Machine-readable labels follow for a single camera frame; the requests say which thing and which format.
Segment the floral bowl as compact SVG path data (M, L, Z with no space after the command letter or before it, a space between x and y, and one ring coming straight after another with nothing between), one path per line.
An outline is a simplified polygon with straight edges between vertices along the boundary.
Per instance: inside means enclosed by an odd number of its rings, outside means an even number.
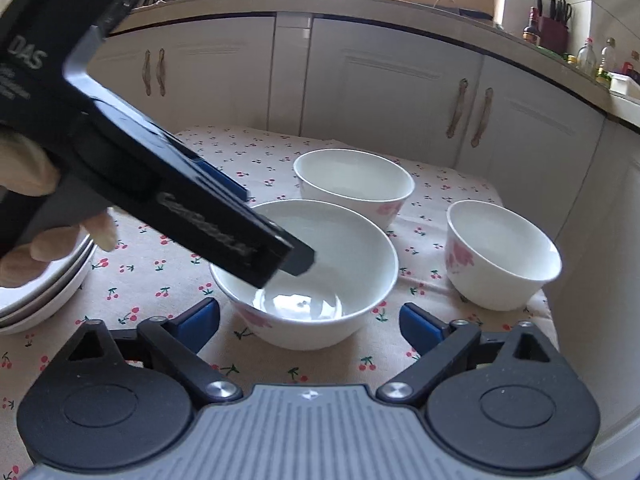
M281 200L255 210L314 248L314 264L299 276L280 271L256 288L212 266L213 279L260 339L288 350L334 346L364 325L393 290L395 247L358 212L318 200Z
M293 165L300 196L346 207L387 230L413 193L408 172L390 160L347 148L300 155Z
M445 266L451 284L479 307L499 312L526 306L561 274L552 240L509 209L459 200L446 211Z

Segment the cherry print tablecloth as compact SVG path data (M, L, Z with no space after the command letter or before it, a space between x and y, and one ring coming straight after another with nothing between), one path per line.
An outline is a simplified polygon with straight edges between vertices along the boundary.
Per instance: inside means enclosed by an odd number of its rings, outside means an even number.
M325 148L351 148L334 140L242 128L193 128L181 139L225 174L245 185L257 203L294 200L299 194L294 162ZM438 318L467 320L491 330L510 330L523 318L555 335L543 294L524 308L494 312L463 299L445 273L446 210L457 200L495 203L495 188L478 177L424 162L381 155L404 168L416 188L387 229L399 257L398 282L373 307L355 335L331 348L290 351L260 340L232 307L222 309L221 328L205 347L204 358L238 384L252 382L363 382L377 386L415 358L401 338L398 311L411 301ZM97 252L81 288L46 322L1 341L1 474L21 479L30 461L18 436L15 416L29 386L62 343L86 318L102 318L111 328L131 328L154 314L174 316L196 302L220 298L208 264L168 237L128 216L119 218L119 242L112 252Z

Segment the far deep fruit plate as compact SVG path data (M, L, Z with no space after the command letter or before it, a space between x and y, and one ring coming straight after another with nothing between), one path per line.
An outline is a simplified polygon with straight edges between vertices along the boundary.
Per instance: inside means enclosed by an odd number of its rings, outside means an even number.
M55 315L58 310L62 309L62 307L64 307L70 301L70 298L75 295L75 292L77 292L78 289L81 288L82 282L85 281L85 278L90 270L90 266L91 258L88 258L80 267L77 275L72 280L70 280L70 282L65 285L60 292L54 295L47 304L45 304L35 313L29 315L27 318L24 318L24 320L6 327L2 327L2 329L0 330L0 335L8 336L26 332L26 330L31 330L33 327Z

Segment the dark sauce bottle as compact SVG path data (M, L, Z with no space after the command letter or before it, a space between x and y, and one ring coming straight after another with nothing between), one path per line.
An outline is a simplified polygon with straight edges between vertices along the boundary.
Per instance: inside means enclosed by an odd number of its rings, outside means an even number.
M523 40L529 44L533 44L538 47L540 45L540 31L538 28L539 13L536 6L532 6L529 10L528 23L523 28L522 37Z

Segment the white plastic tray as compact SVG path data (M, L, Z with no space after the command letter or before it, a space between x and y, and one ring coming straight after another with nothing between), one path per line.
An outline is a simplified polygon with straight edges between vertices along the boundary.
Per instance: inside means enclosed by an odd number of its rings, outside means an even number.
M640 100L640 84L627 75L611 73L610 91L626 99Z

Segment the red knife block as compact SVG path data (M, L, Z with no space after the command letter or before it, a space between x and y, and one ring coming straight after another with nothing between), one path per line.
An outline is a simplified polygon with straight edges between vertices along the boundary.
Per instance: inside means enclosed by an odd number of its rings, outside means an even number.
M566 0L550 0L548 8L544 0L537 0L540 45L557 55L567 54L568 21L573 8Z

